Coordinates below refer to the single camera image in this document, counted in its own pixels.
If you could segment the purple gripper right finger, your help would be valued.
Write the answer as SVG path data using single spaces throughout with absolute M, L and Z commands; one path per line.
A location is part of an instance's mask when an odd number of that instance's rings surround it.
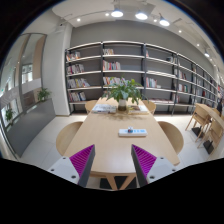
M 136 145 L 131 146 L 131 155 L 141 187 L 177 171 L 165 157 L 156 157 Z

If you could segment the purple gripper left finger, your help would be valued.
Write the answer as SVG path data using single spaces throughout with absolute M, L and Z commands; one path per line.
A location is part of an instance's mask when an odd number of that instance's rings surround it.
M 70 157 L 62 156 L 48 169 L 48 172 L 85 187 L 94 157 L 95 145 L 90 145 Z

